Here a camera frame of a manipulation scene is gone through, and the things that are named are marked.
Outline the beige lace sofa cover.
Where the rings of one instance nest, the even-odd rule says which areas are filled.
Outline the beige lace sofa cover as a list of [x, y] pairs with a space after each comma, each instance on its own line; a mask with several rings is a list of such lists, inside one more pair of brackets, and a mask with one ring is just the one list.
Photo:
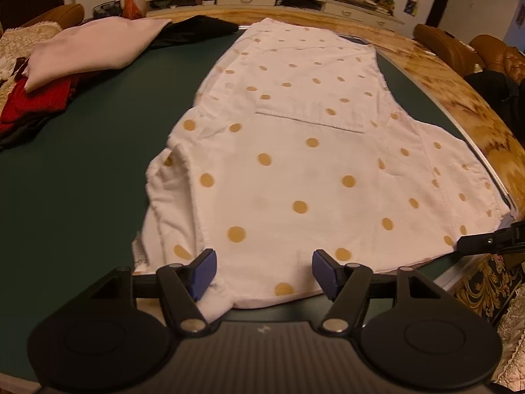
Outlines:
[[26, 60], [41, 41], [50, 39], [62, 30], [57, 22], [42, 21], [28, 27], [5, 30], [1, 37], [1, 109], [15, 85], [17, 60]]

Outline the black garment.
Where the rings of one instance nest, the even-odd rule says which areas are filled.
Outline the black garment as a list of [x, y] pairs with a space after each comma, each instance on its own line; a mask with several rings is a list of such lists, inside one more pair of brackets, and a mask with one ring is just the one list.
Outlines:
[[[217, 20], [202, 15], [194, 16], [187, 20], [183, 20], [177, 23], [173, 23], [170, 21], [170, 23], [161, 30], [158, 36], [150, 43], [150, 45], [144, 51], [162, 49], [166, 47], [173, 47], [179, 45], [201, 43], [210, 39], [229, 36], [237, 32], [238, 29], [238, 26], [234, 23], [230, 23], [223, 20]], [[26, 60], [17, 60], [15, 66], [17, 70], [14, 77], [15, 84], [18, 81], [20, 81], [20, 79], [27, 78], [25, 75], [25, 71], [28, 66], [29, 57]], [[106, 69], [100, 71], [113, 70], [119, 69]], [[71, 75], [78, 76], [78, 82], [76, 84], [75, 90], [77, 88], [87, 88], [88, 85], [91, 84], [93, 75], [100, 71]], [[73, 95], [68, 101], [67, 106], [73, 98]], [[10, 148], [15, 148], [28, 142], [32, 142], [33, 139], [42, 130], [45, 124], [47, 124], [52, 118], [57, 117], [57, 115], [60, 115], [64, 111], [51, 114], [50, 116], [44, 117], [40, 121], [30, 122], [24, 127], [16, 128], [14, 132], [1, 135], [1, 149], [8, 150]]]

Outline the white polka dot garment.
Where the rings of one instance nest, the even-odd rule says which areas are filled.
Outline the white polka dot garment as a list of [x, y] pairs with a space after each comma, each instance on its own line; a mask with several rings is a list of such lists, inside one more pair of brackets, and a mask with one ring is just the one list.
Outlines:
[[318, 295], [318, 249], [389, 272], [510, 215], [464, 141], [394, 100], [373, 47], [271, 19], [215, 63], [146, 179], [135, 267], [214, 249], [210, 321]]

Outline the pink garment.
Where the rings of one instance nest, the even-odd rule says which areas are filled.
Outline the pink garment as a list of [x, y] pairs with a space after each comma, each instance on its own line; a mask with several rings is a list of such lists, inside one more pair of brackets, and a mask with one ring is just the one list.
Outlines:
[[35, 46], [25, 71], [25, 90], [30, 93], [70, 75], [122, 69], [169, 23], [168, 19], [108, 17], [63, 30]]

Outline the red garment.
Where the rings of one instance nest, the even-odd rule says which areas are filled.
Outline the red garment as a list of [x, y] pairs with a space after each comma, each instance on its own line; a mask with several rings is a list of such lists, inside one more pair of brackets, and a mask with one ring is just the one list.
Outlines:
[[20, 79], [7, 98], [1, 114], [1, 135], [64, 111], [75, 91], [78, 76], [56, 79], [32, 92], [25, 89], [27, 81]]

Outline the white TV cabinet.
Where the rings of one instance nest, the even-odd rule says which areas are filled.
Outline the white TV cabinet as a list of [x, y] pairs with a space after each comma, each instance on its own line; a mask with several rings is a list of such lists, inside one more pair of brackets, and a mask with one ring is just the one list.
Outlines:
[[402, 20], [375, 8], [373, 5], [346, 0], [145, 0], [145, 2], [148, 4], [150, 10], [148, 15], [150, 16], [183, 8], [196, 8], [201, 5], [248, 9], [278, 7], [313, 11], [393, 32], [400, 31], [404, 25]]

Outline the orange plastic bag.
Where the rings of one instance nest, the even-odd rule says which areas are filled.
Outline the orange plastic bag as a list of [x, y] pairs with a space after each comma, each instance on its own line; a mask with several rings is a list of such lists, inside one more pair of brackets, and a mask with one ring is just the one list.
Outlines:
[[122, 16], [128, 20], [139, 20], [144, 17], [134, 0], [124, 0]]

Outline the brown leather sofa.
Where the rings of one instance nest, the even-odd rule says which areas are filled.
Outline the brown leather sofa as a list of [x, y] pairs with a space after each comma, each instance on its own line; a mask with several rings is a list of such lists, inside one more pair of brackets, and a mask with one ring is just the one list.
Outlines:
[[525, 57], [517, 47], [509, 46], [490, 35], [475, 37], [470, 45], [490, 71], [505, 74], [516, 84], [524, 79]]

